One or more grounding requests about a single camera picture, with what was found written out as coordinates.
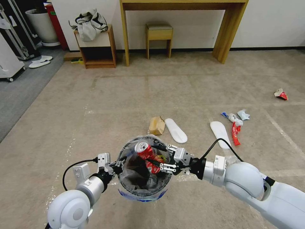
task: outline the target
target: white planter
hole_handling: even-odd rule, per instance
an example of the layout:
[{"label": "white planter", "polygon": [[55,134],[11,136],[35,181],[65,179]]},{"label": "white planter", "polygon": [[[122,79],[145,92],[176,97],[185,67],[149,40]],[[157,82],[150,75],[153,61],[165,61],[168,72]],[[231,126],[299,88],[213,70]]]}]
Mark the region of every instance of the white planter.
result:
[{"label": "white planter", "polygon": [[25,12],[44,46],[59,45],[58,38],[48,13],[36,14],[36,10]]}]

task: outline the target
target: white slipper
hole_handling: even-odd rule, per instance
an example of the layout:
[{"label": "white slipper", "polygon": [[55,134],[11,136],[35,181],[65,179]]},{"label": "white slipper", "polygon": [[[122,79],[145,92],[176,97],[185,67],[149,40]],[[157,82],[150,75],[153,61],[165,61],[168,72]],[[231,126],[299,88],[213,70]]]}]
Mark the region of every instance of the white slipper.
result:
[{"label": "white slipper", "polygon": [[44,62],[39,62],[39,61],[33,61],[30,65],[29,65],[29,68],[38,68],[38,67],[42,67],[44,65],[47,65],[51,63],[51,61],[49,60],[46,60]]},{"label": "white slipper", "polygon": [[[231,145],[226,128],[221,122],[213,121],[210,123],[210,127],[217,139],[223,138],[229,143],[229,145]],[[218,144],[223,149],[229,149],[228,145],[224,141],[218,141]]]},{"label": "white slipper", "polygon": [[33,60],[32,62],[40,62],[40,63],[42,63],[42,62],[45,62],[45,61],[50,61],[50,60],[52,60],[53,59],[53,57],[52,56],[41,56],[41,58],[39,59],[39,60]]},{"label": "white slipper", "polygon": [[182,129],[175,123],[173,119],[164,120],[165,124],[171,133],[173,139],[178,143],[187,142],[187,135],[182,131]]}]

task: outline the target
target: red soda can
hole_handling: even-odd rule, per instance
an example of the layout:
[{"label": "red soda can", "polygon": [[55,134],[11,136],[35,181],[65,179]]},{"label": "red soda can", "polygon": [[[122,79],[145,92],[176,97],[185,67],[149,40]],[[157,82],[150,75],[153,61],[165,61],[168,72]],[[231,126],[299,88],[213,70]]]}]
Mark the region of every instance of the red soda can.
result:
[{"label": "red soda can", "polygon": [[147,142],[138,142],[134,146],[134,151],[136,151],[139,157],[145,160],[146,168],[148,168],[148,170],[151,170],[151,173],[156,174],[160,172],[160,168],[158,166],[146,160],[146,159],[154,160],[156,156],[152,147]]}]

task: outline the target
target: wooden side table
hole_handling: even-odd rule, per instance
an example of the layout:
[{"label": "wooden side table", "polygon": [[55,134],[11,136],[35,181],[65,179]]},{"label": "wooden side table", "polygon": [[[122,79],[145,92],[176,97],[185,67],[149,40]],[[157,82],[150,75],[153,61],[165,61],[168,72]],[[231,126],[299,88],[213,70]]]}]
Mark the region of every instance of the wooden side table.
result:
[{"label": "wooden side table", "polygon": [[127,10],[225,10],[213,56],[225,63],[249,0],[120,0],[126,66],[129,66]]},{"label": "wooden side table", "polygon": [[101,32],[91,42],[81,40],[78,31],[74,35],[83,57],[85,68],[115,68],[117,66],[116,48],[112,25]]},{"label": "wooden side table", "polygon": [[146,25],[146,57],[149,59],[149,41],[167,40],[168,58],[172,54],[173,28],[168,24],[148,23]]}]

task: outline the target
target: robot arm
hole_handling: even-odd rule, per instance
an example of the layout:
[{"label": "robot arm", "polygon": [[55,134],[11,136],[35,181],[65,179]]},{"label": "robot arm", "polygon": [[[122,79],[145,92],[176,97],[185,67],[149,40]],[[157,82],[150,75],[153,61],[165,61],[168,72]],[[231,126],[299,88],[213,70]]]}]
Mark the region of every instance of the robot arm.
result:
[{"label": "robot arm", "polygon": [[174,175],[195,174],[200,180],[222,187],[236,198],[246,202],[279,229],[305,227],[305,193],[284,183],[277,182],[259,172],[246,162],[226,166],[223,156],[214,162],[194,158],[184,148],[169,145],[173,164],[160,164],[161,171]]},{"label": "robot arm", "polygon": [[90,175],[89,166],[84,163],[73,167],[77,181],[74,190],[58,195],[48,209],[48,225],[52,229],[81,229],[88,222],[94,204],[107,189],[107,184],[116,174],[123,171],[125,158],[111,162],[109,153],[99,154],[97,173]]},{"label": "robot arm", "polygon": [[[167,151],[171,155],[168,164],[146,160],[159,166],[162,172],[173,175],[180,172],[186,175],[193,173],[200,180],[207,180],[218,187],[225,186],[233,196],[258,210],[264,218],[279,229],[304,228],[304,192],[290,185],[276,182],[246,162],[226,166],[226,160],[222,156],[216,156],[214,162],[211,162],[205,158],[207,153],[202,158],[195,158],[184,148],[173,145],[168,145],[166,148],[160,146],[158,149]],[[74,166],[76,188],[60,194],[51,203],[48,210],[49,223],[46,228],[48,226],[52,229],[84,228],[94,204],[106,190],[107,184],[116,174],[122,173],[125,160],[123,158],[111,163],[109,153],[99,154],[96,158],[97,173],[91,176],[87,163]]]}]

